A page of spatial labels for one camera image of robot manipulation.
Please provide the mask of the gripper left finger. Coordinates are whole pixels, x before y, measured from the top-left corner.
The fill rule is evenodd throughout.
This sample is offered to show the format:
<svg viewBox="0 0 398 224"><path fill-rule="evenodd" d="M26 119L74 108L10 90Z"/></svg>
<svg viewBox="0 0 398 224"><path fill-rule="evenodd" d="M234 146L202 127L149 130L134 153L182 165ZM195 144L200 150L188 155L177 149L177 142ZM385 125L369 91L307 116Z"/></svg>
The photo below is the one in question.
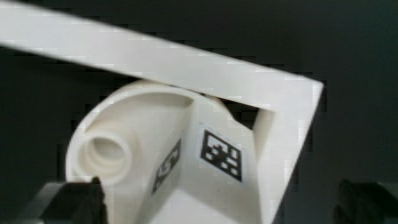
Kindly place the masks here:
<svg viewBox="0 0 398 224"><path fill-rule="evenodd" d="M19 214L0 224L108 224L99 178L88 182L49 182Z"/></svg>

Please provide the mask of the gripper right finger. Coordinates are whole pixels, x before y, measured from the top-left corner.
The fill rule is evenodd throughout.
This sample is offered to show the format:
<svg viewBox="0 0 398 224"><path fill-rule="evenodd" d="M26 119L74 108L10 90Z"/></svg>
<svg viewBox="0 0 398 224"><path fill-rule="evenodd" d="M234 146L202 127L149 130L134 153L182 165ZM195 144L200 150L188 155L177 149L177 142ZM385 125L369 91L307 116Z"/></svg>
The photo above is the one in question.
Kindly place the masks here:
<svg viewBox="0 0 398 224"><path fill-rule="evenodd" d="M398 183L340 180L332 221L333 224L398 224Z"/></svg>

